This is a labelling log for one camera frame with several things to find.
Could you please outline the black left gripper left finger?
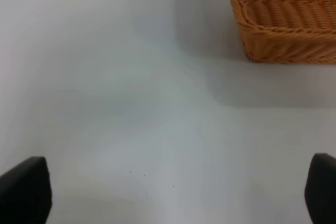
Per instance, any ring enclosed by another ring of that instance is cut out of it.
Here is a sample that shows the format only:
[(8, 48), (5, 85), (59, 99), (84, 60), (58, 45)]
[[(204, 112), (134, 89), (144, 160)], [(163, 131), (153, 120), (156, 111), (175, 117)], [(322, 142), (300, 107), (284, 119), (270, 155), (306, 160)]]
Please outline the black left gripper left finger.
[(46, 223), (51, 208), (45, 157), (30, 157), (1, 175), (1, 223)]

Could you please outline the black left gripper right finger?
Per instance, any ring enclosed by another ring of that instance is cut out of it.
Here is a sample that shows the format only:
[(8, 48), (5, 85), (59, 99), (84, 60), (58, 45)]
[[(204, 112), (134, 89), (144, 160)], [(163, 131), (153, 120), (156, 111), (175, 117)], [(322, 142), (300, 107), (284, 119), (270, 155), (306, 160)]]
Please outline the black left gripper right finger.
[(312, 223), (335, 224), (335, 158), (327, 153), (314, 154), (304, 191)]

